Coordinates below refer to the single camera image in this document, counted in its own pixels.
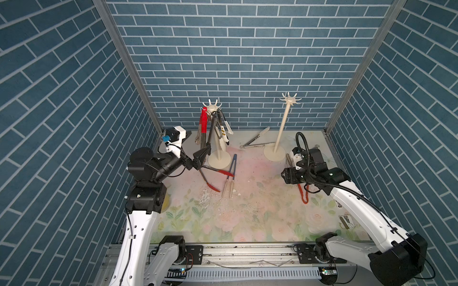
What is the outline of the red ring steel tongs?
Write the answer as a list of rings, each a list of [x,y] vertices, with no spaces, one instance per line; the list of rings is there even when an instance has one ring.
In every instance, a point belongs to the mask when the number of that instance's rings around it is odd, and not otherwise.
[[[207,107],[203,107],[200,114],[198,135],[195,143],[200,146],[201,149],[206,147],[206,130],[208,123]]]

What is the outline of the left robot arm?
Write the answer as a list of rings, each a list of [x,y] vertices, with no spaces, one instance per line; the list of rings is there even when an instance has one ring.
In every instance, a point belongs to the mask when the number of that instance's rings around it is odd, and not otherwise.
[[[126,197],[126,230],[111,286],[159,286],[173,264],[188,261],[182,235],[165,236],[155,255],[149,249],[150,239],[167,194],[163,180],[180,166],[200,170],[205,156],[202,150],[193,158],[185,153],[156,154],[147,147],[130,155],[127,170],[135,184]]]

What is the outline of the black silicone tongs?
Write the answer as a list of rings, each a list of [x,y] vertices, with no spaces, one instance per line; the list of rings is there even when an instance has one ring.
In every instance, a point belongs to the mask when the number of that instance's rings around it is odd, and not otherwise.
[[[216,139],[217,143],[219,143],[219,141],[223,138],[219,112],[211,113],[211,127],[208,134],[208,140],[206,143],[208,147],[211,145],[212,138]]]

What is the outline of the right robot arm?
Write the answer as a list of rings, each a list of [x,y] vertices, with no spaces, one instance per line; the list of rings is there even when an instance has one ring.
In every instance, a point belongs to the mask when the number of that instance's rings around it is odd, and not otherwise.
[[[337,283],[338,272],[334,264],[338,259],[371,271],[384,286],[401,286],[418,279],[425,265],[430,265],[427,241],[420,234],[409,234],[387,218],[342,169],[329,169],[322,152],[310,148],[302,132],[297,132],[295,142],[296,147],[291,152],[293,165],[281,173],[285,183],[313,185],[317,193],[324,192],[346,209],[374,242],[374,245],[358,243],[328,232],[318,237],[314,245],[293,245],[299,263],[322,264],[320,277],[325,285]]]

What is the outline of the blue wooden tip tongs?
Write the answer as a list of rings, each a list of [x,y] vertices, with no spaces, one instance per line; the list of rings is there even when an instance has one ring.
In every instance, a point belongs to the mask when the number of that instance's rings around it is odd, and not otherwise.
[[[227,175],[227,179],[226,179],[225,184],[224,184],[224,188],[223,188],[223,191],[222,191],[222,197],[221,198],[224,197],[225,191],[226,191],[227,186],[229,184],[229,179],[234,177],[235,169],[236,169],[236,162],[237,162],[237,154],[234,154],[234,156],[232,158],[232,161],[231,161],[230,169],[229,169],[229,174],[230,175]]]

